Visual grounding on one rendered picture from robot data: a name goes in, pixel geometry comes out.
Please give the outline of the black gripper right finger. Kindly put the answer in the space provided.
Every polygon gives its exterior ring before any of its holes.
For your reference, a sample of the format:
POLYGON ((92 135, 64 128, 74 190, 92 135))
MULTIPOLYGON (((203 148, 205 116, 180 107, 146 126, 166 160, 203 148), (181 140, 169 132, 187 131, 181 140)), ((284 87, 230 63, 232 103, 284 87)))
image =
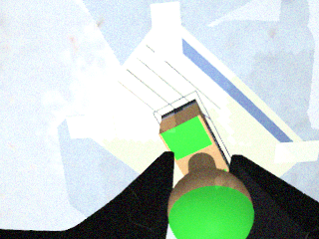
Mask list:
POLYGON ((319 203, 243 155, 231 157, 232 175, 247 187, 254 223, 246 239, 319 239, 319 203))

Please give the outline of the wooden stamp with green top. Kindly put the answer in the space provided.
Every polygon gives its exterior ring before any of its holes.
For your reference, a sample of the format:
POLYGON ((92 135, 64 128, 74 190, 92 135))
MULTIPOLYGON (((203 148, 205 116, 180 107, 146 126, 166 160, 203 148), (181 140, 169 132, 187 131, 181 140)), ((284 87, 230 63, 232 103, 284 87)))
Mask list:
POLYGON ((246 239, 254 204, 228 172, 230 163, 196 99, 160 115, 159 138, 183 175, 167 201, 175 239, 246 239))

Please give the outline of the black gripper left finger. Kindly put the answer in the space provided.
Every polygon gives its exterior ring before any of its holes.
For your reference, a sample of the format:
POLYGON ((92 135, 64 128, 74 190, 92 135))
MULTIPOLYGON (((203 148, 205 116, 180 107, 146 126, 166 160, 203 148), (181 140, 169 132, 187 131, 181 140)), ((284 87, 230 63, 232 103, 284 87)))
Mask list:
POLYGON ((63 231, 5 230, 0 239, 166 239, 174 152, 164 151, 116 198, 63 231))

